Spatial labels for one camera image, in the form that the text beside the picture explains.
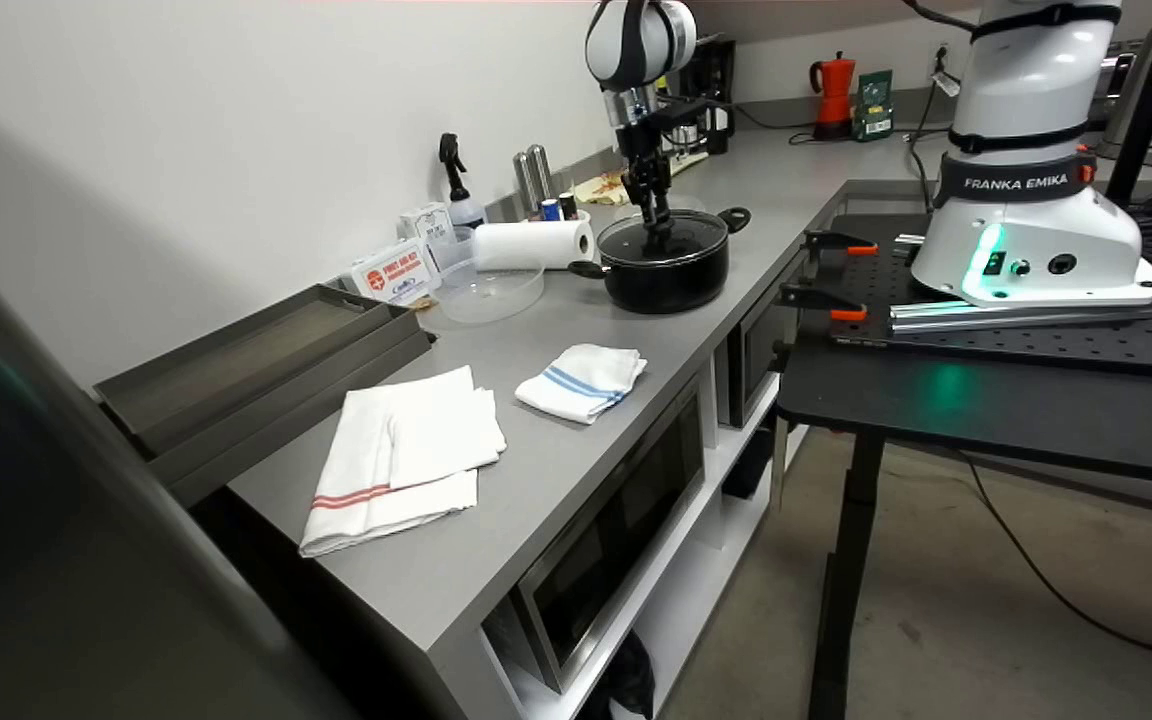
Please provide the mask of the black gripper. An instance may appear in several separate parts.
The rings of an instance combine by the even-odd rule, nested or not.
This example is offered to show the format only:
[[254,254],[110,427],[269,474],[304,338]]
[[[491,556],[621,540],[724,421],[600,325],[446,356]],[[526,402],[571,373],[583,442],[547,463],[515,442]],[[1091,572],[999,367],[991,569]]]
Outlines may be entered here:
[[699,98],[680,98],[669,104],[651,104],[649,98],[615,98],[615,147],[630,164],[625,189],[642,210],[642,223],[649,237],[657,230],[669,237],[677,230],[677,210],[669,201],[669,153],[664,138],[677,126],[694,126],[704,112]]

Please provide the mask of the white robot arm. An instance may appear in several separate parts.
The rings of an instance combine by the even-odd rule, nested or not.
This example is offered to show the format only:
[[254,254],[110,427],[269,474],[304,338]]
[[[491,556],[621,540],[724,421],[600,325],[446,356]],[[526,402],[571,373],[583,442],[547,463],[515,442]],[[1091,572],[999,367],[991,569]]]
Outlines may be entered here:
[[[1091,183],[1096,160],[1079,146],[1117,19],[1119,0],[991,0],[969,25],[942,193],[911,257],[928,302],[891,307],[902,333],[1152,307],[1146,231]],[[677,222],[651,86],[683,69],[696,40],[683,0],[600,0],[583,33],[583,69],[611,107],[651,250]]]

